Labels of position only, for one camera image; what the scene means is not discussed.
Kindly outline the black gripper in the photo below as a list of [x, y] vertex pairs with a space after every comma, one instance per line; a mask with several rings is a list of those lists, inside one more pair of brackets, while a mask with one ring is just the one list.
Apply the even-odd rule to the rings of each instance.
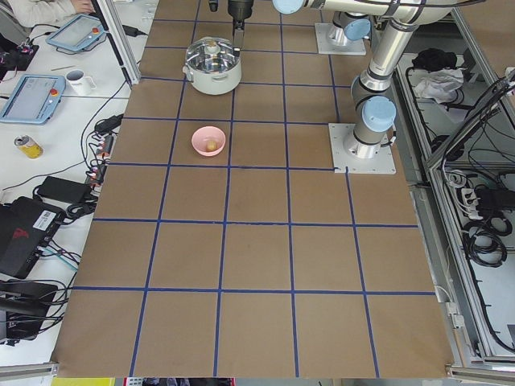
[[253, 0], [228, 0], [228, 13], [233, 18], [233, 46], [240, 52], [244, 43], [244, 22], [253, 12]]

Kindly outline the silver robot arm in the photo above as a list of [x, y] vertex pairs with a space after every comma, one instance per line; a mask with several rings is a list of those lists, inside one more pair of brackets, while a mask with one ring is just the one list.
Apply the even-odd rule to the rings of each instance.
[[384, 92], [410, 37], [418, 26], [440, 20], [456, 1], [274, 1], [282, 14], [293, 14], [303, 7], [344, 13], [389, 16], [391, 19], [377, 45], [369, 66], [352, 83], [358, 121], [343, 140], [354, 158], [374, 158], [381, 140], [396, 117], [397, 110]]
[[[245, 20], [253, 12], [254, 1], [228, 1], [227, 11], [233, 21], [233, 47], [241, 54], [245, 37]], [[319, 54], [366, 55], [365, 39], [371, 30], [369, 16], [335, 11], [331, 23], [316, 23], [315, 35]]]

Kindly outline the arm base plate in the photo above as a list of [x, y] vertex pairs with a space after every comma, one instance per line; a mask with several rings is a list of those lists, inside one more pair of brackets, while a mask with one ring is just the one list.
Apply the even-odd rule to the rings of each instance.
[[394, 175], [396, 167], [387, 135], [375, 145], [365, 145], [354, 136], [354, 124], [330, 123], [329, 138], [333, 170], [359, 175]]
[[337, 27], [332, 23], [316, 23], [315, 36], [318, 53], [323, 55], [366, 55], [366, 34], [355, 33], [351, 27]]

